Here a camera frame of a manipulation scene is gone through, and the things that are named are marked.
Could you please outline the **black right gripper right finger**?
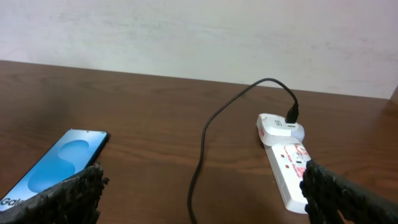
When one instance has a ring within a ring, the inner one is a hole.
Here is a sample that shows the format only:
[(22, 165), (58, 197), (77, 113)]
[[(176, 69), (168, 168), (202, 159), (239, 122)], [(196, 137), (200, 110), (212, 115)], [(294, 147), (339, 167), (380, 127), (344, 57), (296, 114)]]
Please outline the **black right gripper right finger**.
[(300, 189), (310, 223), (397, 224), (397, 204), (317, 164), (306, 163)]

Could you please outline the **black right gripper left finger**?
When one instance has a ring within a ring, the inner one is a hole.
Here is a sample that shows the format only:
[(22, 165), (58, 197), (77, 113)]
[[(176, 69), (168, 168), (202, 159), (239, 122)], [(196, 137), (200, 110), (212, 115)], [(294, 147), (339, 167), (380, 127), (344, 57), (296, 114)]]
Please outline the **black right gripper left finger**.
[(28, 200), (1, 212), (6, 224), (96, 224), (109, 179), (101, 164), (89, 166)]

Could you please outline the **blue Samsung Galaxy smartphone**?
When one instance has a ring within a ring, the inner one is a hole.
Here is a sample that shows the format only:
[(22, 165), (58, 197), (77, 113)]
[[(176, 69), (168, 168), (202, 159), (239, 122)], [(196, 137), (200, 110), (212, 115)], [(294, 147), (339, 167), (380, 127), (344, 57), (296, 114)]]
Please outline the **blue Samsung Galaxy smartphone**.
[(106, 131), (68, 130), (1, 199), (4, 212), (92, 165), (109, 139)]

